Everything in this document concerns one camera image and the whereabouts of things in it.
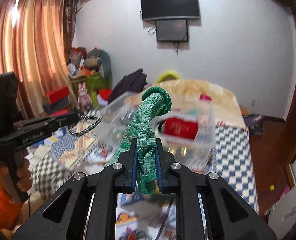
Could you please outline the orange sleeve forearm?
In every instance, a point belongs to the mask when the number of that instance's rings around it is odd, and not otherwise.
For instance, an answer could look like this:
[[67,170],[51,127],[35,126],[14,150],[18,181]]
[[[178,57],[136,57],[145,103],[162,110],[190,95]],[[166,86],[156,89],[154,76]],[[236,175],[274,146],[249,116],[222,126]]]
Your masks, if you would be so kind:
[[19,217],[23,203],[14,203],[0,186],[0,229],[12,230]]

